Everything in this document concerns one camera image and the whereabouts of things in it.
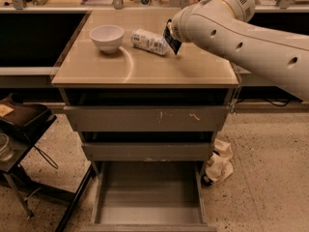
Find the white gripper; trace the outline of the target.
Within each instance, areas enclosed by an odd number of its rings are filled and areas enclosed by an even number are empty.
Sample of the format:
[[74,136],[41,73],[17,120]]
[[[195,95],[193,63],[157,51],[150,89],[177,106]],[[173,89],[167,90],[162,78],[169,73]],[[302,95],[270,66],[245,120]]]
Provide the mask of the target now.
[[198,43],[199,19],[197,6],[188,6],[178,11],[171,21],[171,34],[181,43]]

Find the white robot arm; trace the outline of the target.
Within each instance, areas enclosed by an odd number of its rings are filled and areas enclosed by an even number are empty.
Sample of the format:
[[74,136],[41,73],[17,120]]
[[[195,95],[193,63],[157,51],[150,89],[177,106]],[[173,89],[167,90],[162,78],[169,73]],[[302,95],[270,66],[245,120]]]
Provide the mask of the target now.
[[249,23],[254,0],[201,0],[177,12],[167,27],[193,43],[309,101],[309,37]]

